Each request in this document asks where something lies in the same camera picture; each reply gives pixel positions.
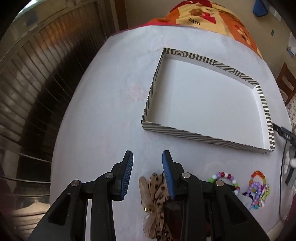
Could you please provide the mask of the wooden chair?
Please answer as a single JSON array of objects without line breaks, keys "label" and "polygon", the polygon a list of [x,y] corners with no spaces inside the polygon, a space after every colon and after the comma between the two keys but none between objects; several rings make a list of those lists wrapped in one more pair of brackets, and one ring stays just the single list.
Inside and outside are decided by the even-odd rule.
[{"label": "wooden chair", "polygon": [[280,73],[276,79],[276,83],[280,90],[285,105],[287,105],[295,95],[295,77],[284,62]]}]

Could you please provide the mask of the blue bag on wall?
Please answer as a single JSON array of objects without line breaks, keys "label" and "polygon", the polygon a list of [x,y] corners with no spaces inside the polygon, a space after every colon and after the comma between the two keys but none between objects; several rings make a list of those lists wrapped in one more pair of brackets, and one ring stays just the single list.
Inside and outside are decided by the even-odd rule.
[{"label": "blue bag on wall", "polygon": [[262,0],[256,0],[254,2],[252,12],[254,13],[254,15],[256,17],[259,18],[259,17],[267,15],[268,14],[268,9],[266,8],[266,6],[262,2]]}]

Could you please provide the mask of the orange patterned love blanket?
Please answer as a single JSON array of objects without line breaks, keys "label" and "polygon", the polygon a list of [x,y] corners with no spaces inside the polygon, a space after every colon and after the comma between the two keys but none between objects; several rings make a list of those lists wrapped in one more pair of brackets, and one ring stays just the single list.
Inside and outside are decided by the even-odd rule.
[{"label": "orange patterned love blanket", "polygon": [[164,18],[154,18],[145,25],[179,25],[215,32],[240,42],[262,56],[243,22],[232,11],[212,1],[182,1]]}]

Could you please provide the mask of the leopard print hair bow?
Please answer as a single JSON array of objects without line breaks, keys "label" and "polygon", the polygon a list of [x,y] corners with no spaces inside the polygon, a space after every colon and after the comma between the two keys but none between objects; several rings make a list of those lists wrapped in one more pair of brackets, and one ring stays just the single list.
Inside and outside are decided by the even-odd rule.
[{"label": "leopard print hair bow", "polygon": [[164,173],[152,173],[149,179],[142,176],[138,183],[141,204],[147,213],[142,223],[145,237],[151,240],[173,240],[169,226],[165,221],[164,206],[168,204],[170,195]]}]

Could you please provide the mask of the striped black white tray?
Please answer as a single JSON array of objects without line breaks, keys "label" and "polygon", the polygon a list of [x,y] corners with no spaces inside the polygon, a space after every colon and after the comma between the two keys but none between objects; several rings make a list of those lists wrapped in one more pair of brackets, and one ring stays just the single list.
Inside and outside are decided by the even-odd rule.
[{"label": "striped black white tray", "polygon": [[261,86],[196,53],[164,48],[141,119],[147,131],[256,153],[275,150]]}]

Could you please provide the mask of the white lace tablecloth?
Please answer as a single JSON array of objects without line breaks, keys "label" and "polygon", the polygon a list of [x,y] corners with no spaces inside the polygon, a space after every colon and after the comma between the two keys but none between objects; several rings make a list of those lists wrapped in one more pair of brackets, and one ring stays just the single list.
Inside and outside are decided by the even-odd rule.
[{"label": "white lace tablecloth", "polygon": [[214,32],[180,26],[147,26],[111,36],[98,51],[74,92],[56,140],[50,201],[75,179],[95,180],[120,162],[127,150],[134,155],[127,195],[113,203],[117,240],[145,240],[138,180],[162,171],[162,152],[186,171],[207,180],[218,171],[232,174],[241,188],[259,170],[271,186],[262,209],[252,215],[266,232],[281,225],[292,204],[293,191],[280,174],[285,140],[276,139],[269,154],[238,151],[175,138],[142,129],[140,120],[152,77],[165,47],[198,53],[232,66],[257,80],[272,120],[290,128],[290,119],[269,67],[239,42]]}]

